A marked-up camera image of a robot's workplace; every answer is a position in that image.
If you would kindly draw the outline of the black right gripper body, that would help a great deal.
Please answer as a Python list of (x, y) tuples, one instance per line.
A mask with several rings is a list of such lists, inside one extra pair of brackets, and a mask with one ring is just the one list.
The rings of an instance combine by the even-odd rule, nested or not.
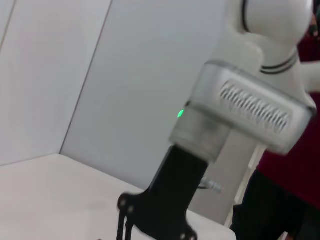
[(154, 240), (196, 240), (187, 210), (207, 168), (206, 161), (172, 145), (150, 186), (142, 193), (122, 193), (118, 210)]

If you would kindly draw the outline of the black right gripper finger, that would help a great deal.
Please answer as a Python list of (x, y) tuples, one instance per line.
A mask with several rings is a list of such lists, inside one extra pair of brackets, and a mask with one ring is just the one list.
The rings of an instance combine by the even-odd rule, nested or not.
[(116, 240), (131, 240), (133, 222), (124, 209), (119, 210)]

